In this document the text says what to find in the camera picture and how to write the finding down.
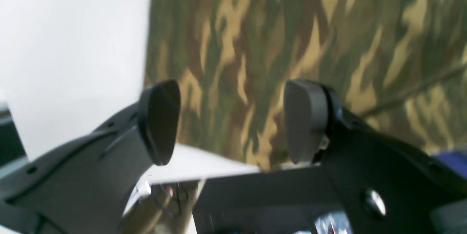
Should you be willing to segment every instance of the metal bolt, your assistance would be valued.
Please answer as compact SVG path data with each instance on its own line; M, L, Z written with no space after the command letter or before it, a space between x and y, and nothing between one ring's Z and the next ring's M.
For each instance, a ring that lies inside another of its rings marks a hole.
M386 206L380 194L373 189L365 191L364 194L365 209L376 218L382 218L386 215Z

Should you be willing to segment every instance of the camouflage tarp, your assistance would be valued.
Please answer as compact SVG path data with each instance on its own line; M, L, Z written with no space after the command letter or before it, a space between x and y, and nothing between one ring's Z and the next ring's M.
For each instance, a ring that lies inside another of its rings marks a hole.
M178 141L287 158L284 83L308 78L384 133L466 144L467 0L152 0L145 84L182 91Z

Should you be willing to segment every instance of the white surface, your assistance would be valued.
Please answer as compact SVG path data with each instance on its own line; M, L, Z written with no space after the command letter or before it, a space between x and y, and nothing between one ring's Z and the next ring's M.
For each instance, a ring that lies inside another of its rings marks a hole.
M3 88L0 86L0 104L6 103L7 101L7 96L5 95L5 91L3 91Z
M149 0L0 0L0 84L33 160L138 100Z
M7 229L7 228L5 228L5 227L2 227L2 226L0 225L0 234L17 234L17 232L12 231L12 230L10 230L10 229Z
M145 183L157 184L163 182L187 181L216 178L238 174L258 173L257 166L246 165L217 156L201 149L176 144L172 159L166 166L152 166L140 178L137 186ZM128 211L139 197L147 195L148 191L134 190L125 211Z

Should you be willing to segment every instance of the blue object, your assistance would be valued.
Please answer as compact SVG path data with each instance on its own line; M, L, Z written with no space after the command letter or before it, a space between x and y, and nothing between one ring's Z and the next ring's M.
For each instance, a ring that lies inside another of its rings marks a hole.
M442 153L436 156L437 159L446 164L449 168L467 179L467 152L454 151Z

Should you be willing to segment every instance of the wire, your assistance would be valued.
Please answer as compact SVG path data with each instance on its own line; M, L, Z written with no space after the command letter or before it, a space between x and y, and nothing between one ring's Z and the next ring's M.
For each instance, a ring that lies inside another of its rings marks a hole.
M402 105L405 101L407 101L407 99L412 98L414 96L418 96L420 93L423 93L424 91L432 88L438 83L444 82L448 79L451 79L457 75L464 73L465 70L467 70L467 65L457 67L453 70L450 70L444 74L439 75L437 78L433 78L430 81L427 81L426 83L422 83L419 87L417 87L414 90L410 90L407 93L404 93L403 95L398 96L397 98L389 102L382 103L381 105L376 106L372 109L369 109L368 111L357 113L357 115L360 116L360 118L365 119L370 116L375 116L383 111L386 111L387 109L391 109L396 106Z
M173 194L168 193L168 191L165 190L163 184L158 184L158 185L152 185L151 186L151 189L153 190L152 191L153 193L151 194L151 196L154 198L155 203L162 209L162 211L164 211L169 216L178 217L178 216L180 216L182 214L182 202L185 202L185 201L189 200L188 190L186 189L185 185L180 184L180 182L176 182L173 186L171 184L165 184L165 185L169 185L169 186L172 187ZM178 212L177 213L169 211L168 209L166 209L164 207L163 204L161 204L159 202L159 200L157 199L157 192L158 192L159 188L161 189L161 191L166 196L168 196L170 199L173 199L173 200L175 200L177 202L177 207L178 207ZM185 194L185 199L183 199L183 200L180 199L180 190L182 190L182 192L184 192L184 194Z

